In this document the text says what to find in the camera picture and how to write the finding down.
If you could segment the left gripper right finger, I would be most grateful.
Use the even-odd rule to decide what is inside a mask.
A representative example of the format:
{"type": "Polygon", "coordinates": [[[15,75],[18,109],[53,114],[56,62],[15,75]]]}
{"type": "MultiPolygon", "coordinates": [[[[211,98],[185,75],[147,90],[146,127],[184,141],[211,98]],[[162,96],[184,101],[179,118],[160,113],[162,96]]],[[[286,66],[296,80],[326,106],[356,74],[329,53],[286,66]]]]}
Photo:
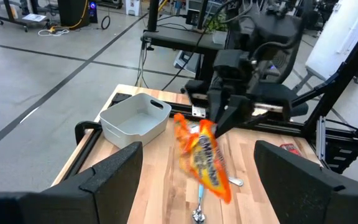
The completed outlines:
{"type": "Polygon", "coordinates": [[[267,141],[254,161],[281,224],[358,224],[358,181],[267,141]]]}

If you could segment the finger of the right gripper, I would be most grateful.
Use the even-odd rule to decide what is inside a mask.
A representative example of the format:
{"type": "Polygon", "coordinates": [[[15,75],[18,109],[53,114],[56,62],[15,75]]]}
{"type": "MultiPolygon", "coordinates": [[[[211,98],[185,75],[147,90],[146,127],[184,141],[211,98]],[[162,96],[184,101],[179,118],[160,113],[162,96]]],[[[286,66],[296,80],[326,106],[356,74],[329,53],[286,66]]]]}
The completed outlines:
{"type": "Polygon", "coordinates": [[[218,123],[223,115],[227,99],[227,94],[221,90],[210,90],[208,92],[209,119],[214,123],[218,123]]]}
{"type": "Polygon", "coordinates": [[[230,96],[227,108],[216,120],[215,136],[220,137],[237,124],[249,120],[254,112],[254,102],[246,96],[230,96]]]}

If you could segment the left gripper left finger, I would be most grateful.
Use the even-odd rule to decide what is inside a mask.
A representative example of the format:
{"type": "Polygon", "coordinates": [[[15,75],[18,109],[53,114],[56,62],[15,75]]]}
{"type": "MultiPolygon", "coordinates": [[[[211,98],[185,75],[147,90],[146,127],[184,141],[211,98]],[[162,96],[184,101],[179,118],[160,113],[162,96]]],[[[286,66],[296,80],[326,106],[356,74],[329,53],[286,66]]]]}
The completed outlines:
{"type": "Polygon", "coordinates": [[[0,192],[0,224],[126,224],[142,161],[133,142],[42,192],[0,192]]]}

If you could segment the red spice tin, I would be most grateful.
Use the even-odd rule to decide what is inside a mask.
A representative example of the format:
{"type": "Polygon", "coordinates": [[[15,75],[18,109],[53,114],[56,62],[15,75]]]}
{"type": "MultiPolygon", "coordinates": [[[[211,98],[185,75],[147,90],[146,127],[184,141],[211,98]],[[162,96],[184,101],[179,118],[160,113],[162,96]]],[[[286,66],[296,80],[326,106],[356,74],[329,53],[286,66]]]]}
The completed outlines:
{"type": "Polygon", "coordinates": [[[292,143],[287,143],[287,144],[282,144],[280,145],[281,148],[283,148],[284,150],[291,152],[293,154],[296,154],[298,156],[302,156],[300,150],[292,143]]]}

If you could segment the orange snack packet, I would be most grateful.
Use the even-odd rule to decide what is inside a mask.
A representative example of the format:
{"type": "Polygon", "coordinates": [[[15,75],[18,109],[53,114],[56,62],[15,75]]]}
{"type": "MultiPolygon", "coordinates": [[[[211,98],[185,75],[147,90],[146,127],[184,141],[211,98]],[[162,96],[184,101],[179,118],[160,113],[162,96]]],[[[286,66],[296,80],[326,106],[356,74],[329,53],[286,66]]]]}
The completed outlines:
{"type": "Polygon", "coordinates": [[[226,161],[214,135],[215,124],[207,119],[188,121],[183,114],[173,117],[179,166],[224,203],[232,200],[226,161]]]}

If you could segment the black office chair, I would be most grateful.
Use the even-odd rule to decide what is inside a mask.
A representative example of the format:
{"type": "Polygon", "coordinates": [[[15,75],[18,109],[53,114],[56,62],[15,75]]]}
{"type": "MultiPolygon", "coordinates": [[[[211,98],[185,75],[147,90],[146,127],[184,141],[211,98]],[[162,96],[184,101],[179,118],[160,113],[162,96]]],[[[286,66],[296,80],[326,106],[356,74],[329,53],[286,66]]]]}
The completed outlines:
{"type": "Polygon", "coordinates": [[[261,65],[258,66],[260,79],[252,92],[262,102],[287,106],[298,97],[296,90],[283,82],[293,71],[299,47],[298,44],[291,49],[269,49],[262,54],[261,65]]]}

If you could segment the flat white box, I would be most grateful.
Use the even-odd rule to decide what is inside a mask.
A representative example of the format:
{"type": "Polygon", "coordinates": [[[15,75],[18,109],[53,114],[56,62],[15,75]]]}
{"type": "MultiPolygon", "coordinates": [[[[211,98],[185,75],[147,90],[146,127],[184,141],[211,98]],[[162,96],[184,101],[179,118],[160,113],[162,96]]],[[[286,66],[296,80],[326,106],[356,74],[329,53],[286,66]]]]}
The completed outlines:
{"type": "Polygon", "coordinates": [[[175,68],[183,68],[188,72],[197,73],[200,66],[200,54],[180,50],[173,62],[175,68]]]}

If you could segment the black desk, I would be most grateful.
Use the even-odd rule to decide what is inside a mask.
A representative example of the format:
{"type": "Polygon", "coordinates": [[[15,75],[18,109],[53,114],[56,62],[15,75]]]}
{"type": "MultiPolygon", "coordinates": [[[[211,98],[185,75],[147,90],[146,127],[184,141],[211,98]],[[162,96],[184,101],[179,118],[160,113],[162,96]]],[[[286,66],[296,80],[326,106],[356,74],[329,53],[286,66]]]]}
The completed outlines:
{"type": "Polygon", "coordinates": [[[195,30],[180,30],[171,27],[161,27],[157,23],[164,20],[158,16],[159,0],[149,0],[149,19],[141,41],[145,45],[155,45],[169,49],[197,53],[203,56],[201,68],[197,71],[197,80],[210,81],[213,76],[213,61],[222,45],[214,44],[211,34],[203,34],[201,26],[207,18],[208,0],[196,0],[201,3],[198,23],[195,30]]]}

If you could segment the black rig strut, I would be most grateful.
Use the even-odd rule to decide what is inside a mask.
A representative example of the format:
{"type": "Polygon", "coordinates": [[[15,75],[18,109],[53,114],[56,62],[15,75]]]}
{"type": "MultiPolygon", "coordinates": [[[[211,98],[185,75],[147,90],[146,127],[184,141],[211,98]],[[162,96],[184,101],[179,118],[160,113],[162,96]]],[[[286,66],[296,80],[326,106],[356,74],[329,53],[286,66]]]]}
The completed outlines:
{"type": "Polygon", "coordinates": [[[337,102],[355,75],[358,75],[358,41],[350,56],[340,64],[329,80],[293,100],[292,105],[297,106],[317,96],[322,96],[318,105],[300,129],[303,136],[310,136],[316,132],[318,118],[329,113],[329,110],[337,102]]]}

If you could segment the white board panel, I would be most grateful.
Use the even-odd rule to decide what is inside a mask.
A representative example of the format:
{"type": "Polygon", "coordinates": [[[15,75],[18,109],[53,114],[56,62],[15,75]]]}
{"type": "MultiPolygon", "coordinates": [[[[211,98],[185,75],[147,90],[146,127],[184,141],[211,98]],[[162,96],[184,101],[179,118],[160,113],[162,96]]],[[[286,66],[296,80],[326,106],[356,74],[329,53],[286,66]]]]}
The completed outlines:
{"type": "Polygon", "coordinates": [[[358,42],[358,0],[338,0],[310,53],[307,77],[322,81],[333,75],[358,42]]]}

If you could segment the small white box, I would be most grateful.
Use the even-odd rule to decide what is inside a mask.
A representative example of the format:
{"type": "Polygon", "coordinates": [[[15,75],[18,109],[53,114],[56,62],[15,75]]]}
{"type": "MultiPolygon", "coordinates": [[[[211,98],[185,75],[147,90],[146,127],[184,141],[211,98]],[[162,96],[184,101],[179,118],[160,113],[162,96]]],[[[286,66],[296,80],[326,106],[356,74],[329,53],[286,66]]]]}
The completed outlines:
{"type": "Polygon", "coordinates": [[[130,16],[139,16],[141,9],[141,0],[125,0],[126,14],[130,16]]]}

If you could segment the black computer tower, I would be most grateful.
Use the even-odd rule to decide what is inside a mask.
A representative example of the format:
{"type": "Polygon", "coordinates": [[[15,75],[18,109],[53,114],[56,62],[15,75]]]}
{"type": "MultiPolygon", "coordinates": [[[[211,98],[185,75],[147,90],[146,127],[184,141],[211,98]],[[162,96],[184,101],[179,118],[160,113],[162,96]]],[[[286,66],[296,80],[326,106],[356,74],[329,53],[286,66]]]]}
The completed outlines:
{"type": "Polygon", "coordinates": [[[88,0],[57,0],[60,23],[71,30],[90,24],[88,0]]]}

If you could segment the white paper sheet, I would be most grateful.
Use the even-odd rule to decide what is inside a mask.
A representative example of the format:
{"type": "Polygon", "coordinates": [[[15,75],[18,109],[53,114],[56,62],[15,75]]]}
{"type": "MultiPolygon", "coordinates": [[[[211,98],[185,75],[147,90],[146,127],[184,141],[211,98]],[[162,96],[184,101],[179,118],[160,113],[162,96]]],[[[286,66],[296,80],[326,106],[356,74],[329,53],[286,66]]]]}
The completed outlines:
{"type": "Polygon", "coordinates": [[[24,16],[22,19],[31,22],[42,22],[47,19],[47,16],[40,15],[40,14],[28,14],[24,16]]]}

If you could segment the black rolling cart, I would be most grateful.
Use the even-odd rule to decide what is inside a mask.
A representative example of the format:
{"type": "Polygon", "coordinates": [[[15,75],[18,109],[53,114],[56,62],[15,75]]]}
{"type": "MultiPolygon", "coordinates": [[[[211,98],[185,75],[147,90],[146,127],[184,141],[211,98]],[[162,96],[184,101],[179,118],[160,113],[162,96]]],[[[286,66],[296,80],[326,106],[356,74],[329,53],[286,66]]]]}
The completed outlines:
{"type": "Polygon", "coordinates": [[[0,16],[0,25],[3,26],[5,22],[9,22],[11,24],[19,25],[23,28],[24,32],[29,31],[29,26],[34,24],[43,24],[45,26],[48,26],[50,24],[50,19],[47,18],[45,21],[42,22],[31,22],[23,20],[23,15],[19,14],[16,11],[16,6],[20,9],[22,9],[21,3],[15,2],[13,0],[0,0],[0,7],[4,6],[6,10],[7,16],[0,16]]]}

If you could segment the blue-handled spoon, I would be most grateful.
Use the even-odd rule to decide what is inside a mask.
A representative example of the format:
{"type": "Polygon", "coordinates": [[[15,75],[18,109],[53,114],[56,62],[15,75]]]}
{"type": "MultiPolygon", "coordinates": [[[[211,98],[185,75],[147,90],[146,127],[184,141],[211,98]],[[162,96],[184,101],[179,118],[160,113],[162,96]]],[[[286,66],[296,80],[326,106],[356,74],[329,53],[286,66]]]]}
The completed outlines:
{"type": "Polygon", "coordinates": [[[193,223],[194,224],[204,224],[205,215],[201,209],[202,199],[204,194],[204,186],[199,184],[198,186],[198,206],[192,213],[193,223]]]}

